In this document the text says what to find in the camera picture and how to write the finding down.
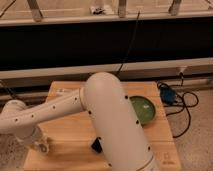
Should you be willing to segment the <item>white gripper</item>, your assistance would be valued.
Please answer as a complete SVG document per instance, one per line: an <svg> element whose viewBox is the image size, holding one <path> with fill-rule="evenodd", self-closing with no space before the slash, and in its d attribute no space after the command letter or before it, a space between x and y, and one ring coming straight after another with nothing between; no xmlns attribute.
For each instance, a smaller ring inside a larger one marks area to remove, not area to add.
<svg viewBox="0 0 213 171"><path fill-rule="evenodd" d="M47 154L49 152L49 137L43 135L39 140L36 140L30 145L30 148L40 152L41 154Z"/></svg>

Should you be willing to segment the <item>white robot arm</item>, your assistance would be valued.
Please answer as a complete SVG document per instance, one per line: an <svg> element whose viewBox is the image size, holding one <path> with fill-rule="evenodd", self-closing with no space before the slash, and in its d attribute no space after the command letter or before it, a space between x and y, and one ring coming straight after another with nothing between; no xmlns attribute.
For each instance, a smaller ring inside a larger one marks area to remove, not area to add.
<svg viewBox="0 0 213 171"><path fill-rule="evenodd" d="M107 72L88 78L74 91L29 108L8 101L0 113L0 133L31 145L42 136L38 125L86 111L111 171L160 171L143 128L120 80Z"/></svg>

